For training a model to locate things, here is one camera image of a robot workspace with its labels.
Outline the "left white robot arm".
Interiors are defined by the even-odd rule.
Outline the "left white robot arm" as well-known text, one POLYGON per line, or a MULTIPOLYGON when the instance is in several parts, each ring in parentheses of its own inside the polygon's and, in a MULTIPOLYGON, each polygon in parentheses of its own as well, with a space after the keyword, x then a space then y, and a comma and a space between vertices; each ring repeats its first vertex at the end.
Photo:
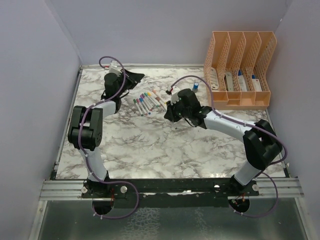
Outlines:
POLYGON ((67 139, 79 150, 88 172, 87 180, 95 182, 93 191, 101 198, 106 197, 111 190, 110 184, 106 182, 109 173, 103 164, 99 149, 103 137, 103 120, 120 110, 122 98, 144 77, 143 73, 128 70, 107 73, 104 76, 104 91, 100 101, 91 107, 73 107, 67 139))

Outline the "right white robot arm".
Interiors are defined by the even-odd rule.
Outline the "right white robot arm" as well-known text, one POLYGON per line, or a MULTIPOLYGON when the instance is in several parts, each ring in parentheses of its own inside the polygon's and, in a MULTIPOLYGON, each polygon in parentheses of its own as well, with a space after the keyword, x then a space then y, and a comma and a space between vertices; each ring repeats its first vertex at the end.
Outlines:
POLYGON ((174 93, 166 102, 164 118, 172 123, 181 119, 194 127, 214 130, 231 136, 244 145, 246 162, 231 177, 229 189, 240 196, 248 183, 263 172, 283 150, 283 146, 266 120, 246 122, 223 114, 210 106, 202 106, 196 94, 186 88, 174 93))

